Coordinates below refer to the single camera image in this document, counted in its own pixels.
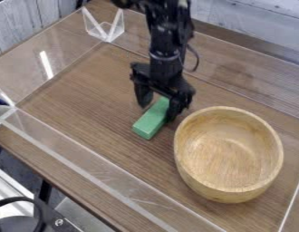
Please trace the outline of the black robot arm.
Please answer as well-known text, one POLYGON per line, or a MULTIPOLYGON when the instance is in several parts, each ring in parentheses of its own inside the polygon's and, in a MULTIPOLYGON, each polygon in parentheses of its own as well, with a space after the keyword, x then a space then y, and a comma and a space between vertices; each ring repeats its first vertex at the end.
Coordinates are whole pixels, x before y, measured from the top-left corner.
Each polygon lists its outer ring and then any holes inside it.
POLYGON ((173 121, 192 103, 194 88, 184 78, 188 41, 193 37, 190 0, 110 0, 121 9, 142 8, 150 35, 149 63, 130 63, 137 104, 145 108, 157 92, 169 100, 165 121, 173 121))

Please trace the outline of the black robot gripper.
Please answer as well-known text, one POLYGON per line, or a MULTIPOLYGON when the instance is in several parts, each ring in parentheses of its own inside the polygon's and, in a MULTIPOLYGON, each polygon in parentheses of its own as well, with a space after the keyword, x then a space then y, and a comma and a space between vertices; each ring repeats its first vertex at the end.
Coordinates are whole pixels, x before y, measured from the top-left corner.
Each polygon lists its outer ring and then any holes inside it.
POLYGON ((141 108, 152 102, 153 93, 169 99, 166 110, 168 121, 189 107, 194 88, 184 78, 184 54, 174 52, 170 56, 162 53, 149 54, 149 63, 130 63, 130 80, 134 84, 136 101, 141 108))

